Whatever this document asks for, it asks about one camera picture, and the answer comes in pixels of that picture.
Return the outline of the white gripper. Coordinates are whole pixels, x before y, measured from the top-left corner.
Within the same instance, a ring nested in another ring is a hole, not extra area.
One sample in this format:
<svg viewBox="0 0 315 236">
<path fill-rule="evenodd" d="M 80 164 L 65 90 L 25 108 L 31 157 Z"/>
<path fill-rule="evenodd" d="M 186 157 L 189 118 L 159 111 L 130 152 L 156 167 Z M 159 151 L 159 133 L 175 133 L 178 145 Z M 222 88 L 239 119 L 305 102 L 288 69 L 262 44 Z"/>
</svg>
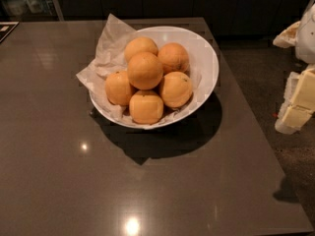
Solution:
<svg viewBox="0 0 315 236">
<path fill-rule="evenodd" d="M 291 135 L 315 113 L 315 4 L 297 21 L 273 40 L 273 45 L 289 48 L 295 45 L 295 55 L 310 64 L 300 74 L 291 72 L 287 78 L 275 129 Z"/>
</svg>

